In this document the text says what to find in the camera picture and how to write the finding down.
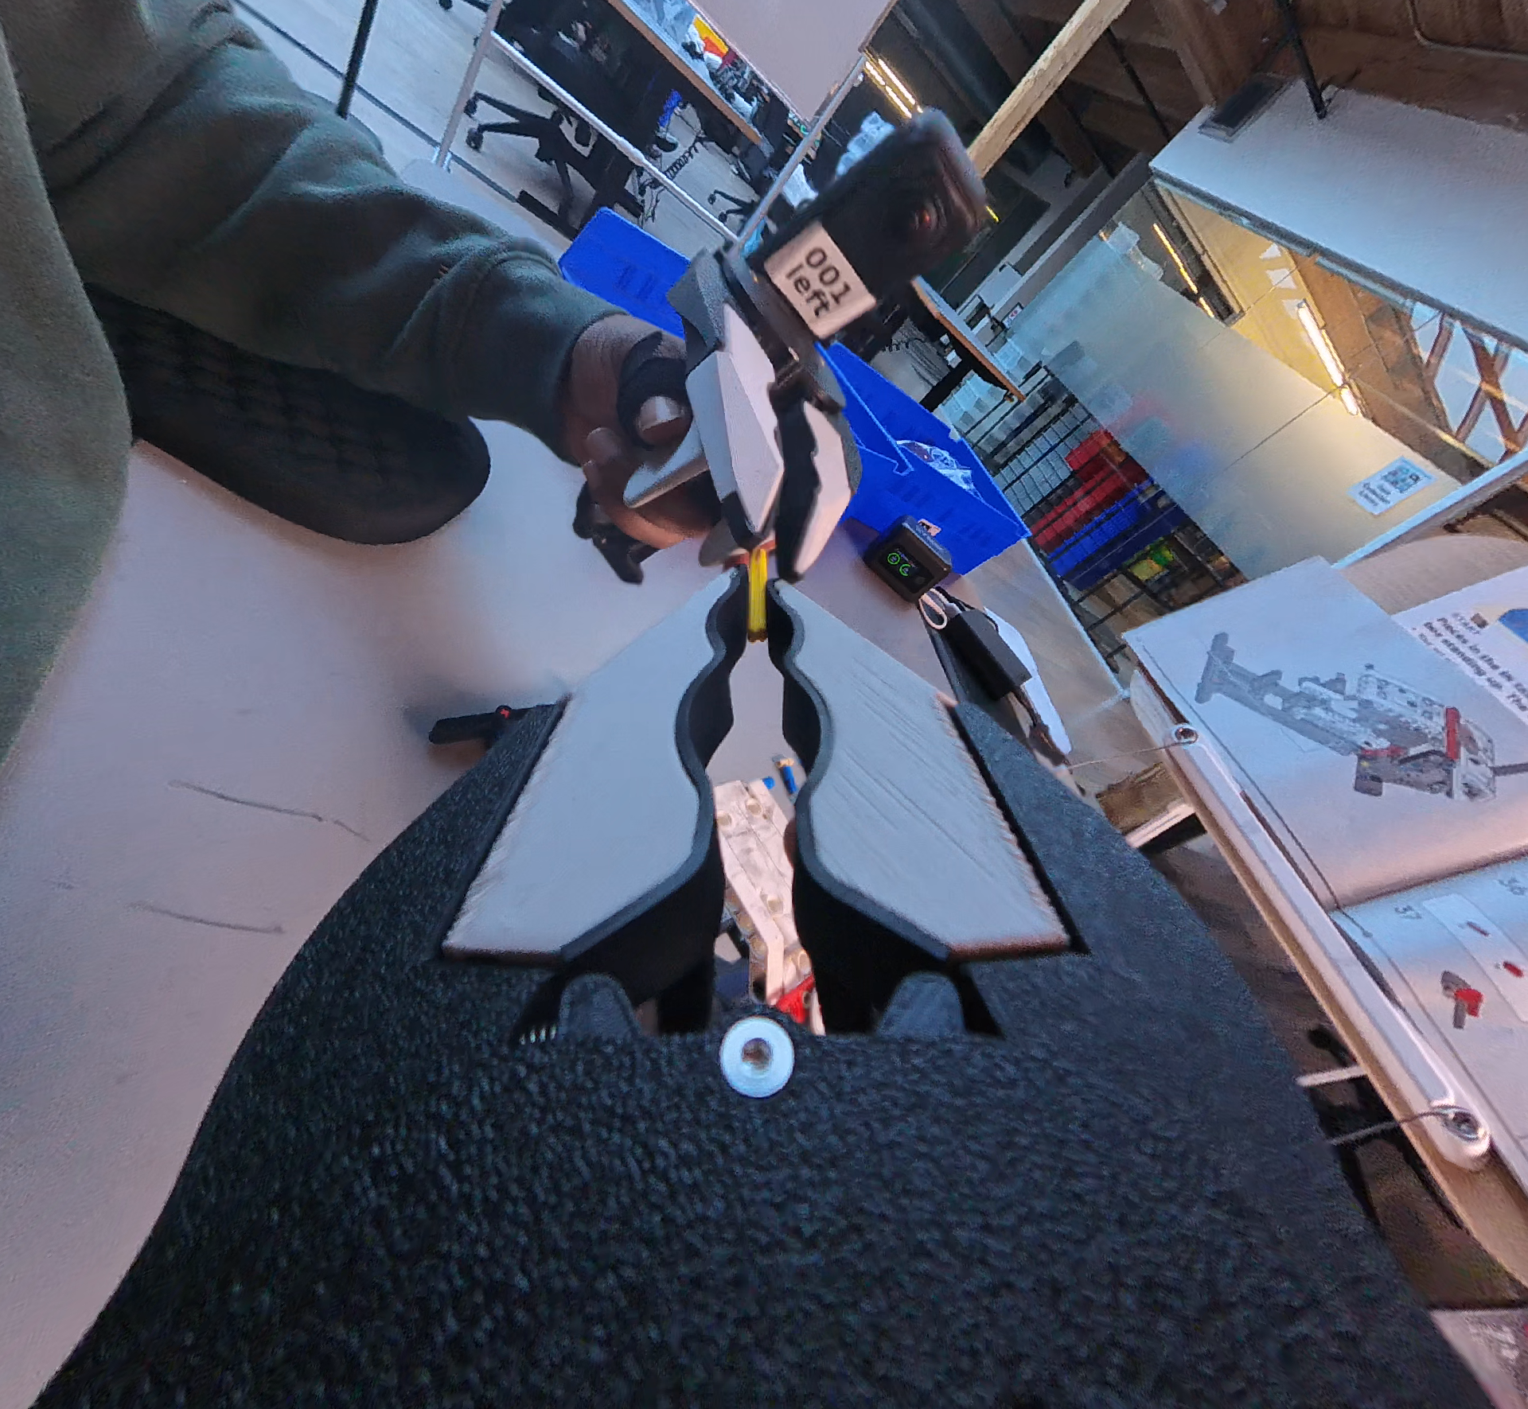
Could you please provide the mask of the wooden top table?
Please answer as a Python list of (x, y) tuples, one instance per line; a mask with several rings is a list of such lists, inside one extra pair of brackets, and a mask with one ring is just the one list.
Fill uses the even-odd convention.
[(946, 407), (968, 373), (976, 373), (1006, 398), (1026, 400), (1026, 393), (1004, 373), (989, 349), (971, 336), (964, 322), (928, 281), (922, 277), (912, 279), (911, 293), (908, 319), (917, 323), (930, 343), (946, 340), (950, 352), (954, 352), (952, 366), (922, 398), (925, 411), (934, 412)]
[(687, 0), (606, 0), (636, 34), (669, 68), (674, 87), (681, 89), (696, 112), (710, 109), (711, 121), (724, 123), (752, 146), (762, 145), (762, 134), (736, 109), (711, 82), (702, 61), (693, 61), (684, 45), (693, 26), (696, 10)]

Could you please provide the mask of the white instruction booklet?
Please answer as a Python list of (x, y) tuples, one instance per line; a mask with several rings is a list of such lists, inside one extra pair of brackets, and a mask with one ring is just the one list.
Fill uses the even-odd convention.
[(1526, 1153), (1526, 722), (1320, 558), (1131, 649)]

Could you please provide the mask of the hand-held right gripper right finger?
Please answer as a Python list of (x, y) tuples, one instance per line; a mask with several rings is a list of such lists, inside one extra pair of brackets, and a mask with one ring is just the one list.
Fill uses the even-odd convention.
[(771, 585), (769, 628), (782, 732), (808, 774), (800, 874), (934, 959), (1062, 950), (954, 700), (792, 585)]

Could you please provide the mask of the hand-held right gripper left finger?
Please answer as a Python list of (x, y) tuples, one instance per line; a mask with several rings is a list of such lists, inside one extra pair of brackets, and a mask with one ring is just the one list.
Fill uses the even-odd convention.
[(746, 577), (729, 569), (564, 703), (442, 954), (689, 967), (721, 920), (708, 763), (732, 732)]

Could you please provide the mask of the black desk mat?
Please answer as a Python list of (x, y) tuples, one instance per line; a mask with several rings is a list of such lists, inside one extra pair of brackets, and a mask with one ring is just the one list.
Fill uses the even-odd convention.
[(1051, 769), (1062, 769), (1067, 762), (1061, 762), (1059, 748), (1055, 742), (1049, 742), (1044, 722), (1037, 720), (1034, 709), (1027, 704), (1023, 692), (1006, 699), (990, 699), (985, 694), (979, 682), (964, 669), (960, 658), (952, 653), (952, 649), (946, 644), (942, 630), (946, 621), (952, 614), (962, 612), (962, 608), (978, 608), (979, 606), (967, 604), (952, 594), (934, 588), (922, 602), (918, 602), (922, 615), (925, 617), (928, 626), (928, 638), (930, 644), (934, 646), (934, 654), (939, 657), (946, 676), (955, 694), (959, 703), (973, 703), (989, 716), (998, 720), (1002, 729), (1006, 729), (1010, 735), (1027, 745), (1027, 748), (1047, 762)]

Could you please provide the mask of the white booklet stand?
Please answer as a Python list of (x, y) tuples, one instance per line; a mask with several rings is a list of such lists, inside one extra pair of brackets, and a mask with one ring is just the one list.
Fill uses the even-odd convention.
[(1457, 1057), (1431, 1045), (1260, 822), (1212, 742), (1134, 674), (1133, 711), (1252, 907), (1365, 1070), (1442, 1198), (1480, 1245), (1526, 1283), (1526, 1154)]

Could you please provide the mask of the storage shelf with bins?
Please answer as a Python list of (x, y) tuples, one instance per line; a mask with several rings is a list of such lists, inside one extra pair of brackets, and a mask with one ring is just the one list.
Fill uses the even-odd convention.
[(1002, 391), (968, 373), (940, 416), (998, 482), (1103, 661), (1123, 636), (1241, 585), (1228, 556), (1045, 369)]

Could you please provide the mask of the person's left forearm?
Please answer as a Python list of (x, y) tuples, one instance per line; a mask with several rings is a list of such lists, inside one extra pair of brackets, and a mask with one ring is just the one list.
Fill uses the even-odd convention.
[(570, 460), (567, 359), (616, 313), (540, 247), (402, 184), (228, 7), (136, 4), (136, 26), (90, 26), (90, 123), (51, 158), (81, 277), (250, 354), (522, 425)]

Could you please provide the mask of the black power adapter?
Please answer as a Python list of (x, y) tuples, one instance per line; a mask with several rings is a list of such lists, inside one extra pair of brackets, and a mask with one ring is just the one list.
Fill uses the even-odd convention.
[(1033, 676), (1022, 657), (1004, 642), (995, 619), (985, 612), (962, 608), (952, 614), (942, 638), (990, 699), (1022, 694)]

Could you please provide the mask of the person's left hand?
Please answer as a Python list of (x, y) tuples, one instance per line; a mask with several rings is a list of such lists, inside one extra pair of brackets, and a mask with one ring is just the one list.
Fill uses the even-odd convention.
[(667, 395), (653, 395), (636, 415), (641, 431), (630, 438), (619, 423), (619, 378), (627, 359), (653, 339), (656, 356), (684, 362), (674, 336), (655, 333), (629, 315), (606, 315), (573, 343), (558, 388), (564, 416), (564, 455), (582, 469), (594, 510), (625, 534), (655, 551), (687, 540), (702, 542), (716, 525), (702, 482), (677, 487), (666, 496), (629, 509), (622, 501), (632, 471), (672, 449), (689, 431), (689, 409)]

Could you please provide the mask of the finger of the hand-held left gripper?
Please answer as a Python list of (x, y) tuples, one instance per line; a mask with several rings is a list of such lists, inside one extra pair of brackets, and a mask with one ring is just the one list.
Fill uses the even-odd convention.
[(822, 554), (852, 501), (852, 434), (818, 407), (785, 409), (776, 433), (785, 469), (775, 506), (775, 567), (795, 582)]
[(775, 366), (740, 316), (721, 316), (721, 345), (685, 376), (699, 446), (740, 548), (758, 548), (785, 474), (771, 388)]

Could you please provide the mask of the black power bank with screen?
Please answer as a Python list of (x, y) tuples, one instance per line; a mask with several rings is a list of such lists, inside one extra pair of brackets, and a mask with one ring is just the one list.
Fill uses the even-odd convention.
[(898, 597), (917, 604), (952, 572), (952, 556), (925, 521), (902, 516), (865, 548), (863, 563)]

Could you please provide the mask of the person's green sweatshirt torso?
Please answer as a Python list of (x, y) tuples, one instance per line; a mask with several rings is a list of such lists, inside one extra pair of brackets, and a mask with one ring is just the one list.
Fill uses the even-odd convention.
[[(22, 732), (101, 572), (125, 500), (129, 420), (45, 193), (23, 101), (23, 22), (1, 25), (1, 754)], [(136, 26), (136, 0), (81, 0)]]

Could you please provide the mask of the white paper sheet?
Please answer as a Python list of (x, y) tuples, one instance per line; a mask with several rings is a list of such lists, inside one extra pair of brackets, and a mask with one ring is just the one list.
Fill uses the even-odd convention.
[(1033, 651), (1027, 649), (1026, 639), (1010, 621), (1006, 621), (1004, 617), (1000, 617), (995, 614), (989, 614), (989, 617), (995, 621), (995, 628), (998, 628), (1000, 638), (1004, 639), (1004, 644), (1009, 646), (1009, 651), (1012, 651), (1012, 654), (1027, 669), (1027, 679), (1022, 685), (1022, 692), (1023, 692), (1027, 704), (1034, 709), (1037, 720), (1044, 722), (1049, 742), (1055, 742), (1055, 747), (1059, 748), (1061, 762), (1070, 762), (1071, 739), (1070, 739), (1067, 729), (1066, 729), (1066, 724), (1062, 724), (1062, 720), (1061, 720), (1061, 716), (1059, 716), (1059, 711), (1057, 711), (1057, 708), (1055, 708), (1055, 703), (1051, 703), (1051, 699), (1042, 681), (1038, 666), (1037, 666)]

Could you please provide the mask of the white brick toy truck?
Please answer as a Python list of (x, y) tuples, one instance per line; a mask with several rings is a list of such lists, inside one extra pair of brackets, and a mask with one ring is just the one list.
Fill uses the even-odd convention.
[[(716, 994), (744, 1010), (780, 1010), (813, 1034), (822, 1034), (812, 963), (796, 934), (792, 913), (792, 858), (788, 822), (804, 785), (800, 762), (785, 750), (784, 735), (764, 735), (762, 724), (732, 732), (711, 774), (716, 847), (708, 873), (721, 874), (716, 928)], [(507, 963), (468, 958), (470, 963)], [(540, 967), (564, 976), (604, 973), (638, 1002), (656, 997), (689, 967)]]

